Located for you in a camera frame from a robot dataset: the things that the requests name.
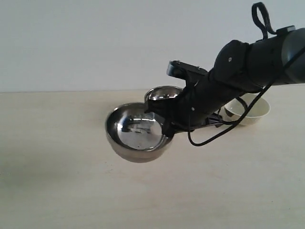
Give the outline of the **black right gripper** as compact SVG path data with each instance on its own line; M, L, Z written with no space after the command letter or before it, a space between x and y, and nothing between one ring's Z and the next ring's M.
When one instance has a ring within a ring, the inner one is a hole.
M163 98L145 101L145 112L164 118L162 134L173 138L188 132L191 125L199 125L207 116L217 111L249 89L245 60L249 44L232 40L217 55L208 76L204 76L182 98Z

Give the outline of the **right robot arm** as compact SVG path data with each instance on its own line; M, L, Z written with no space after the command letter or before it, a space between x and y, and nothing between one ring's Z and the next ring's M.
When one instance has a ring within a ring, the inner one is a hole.
M271 85L301 84L305 81L305 31L283 28L275 37L249 44L232 40L206 71L180 61L170 61L167 74L186 81L186 87L172 99L149 100L146 112L165 119L163 133L194 130L207 117L231 100L258 93Z

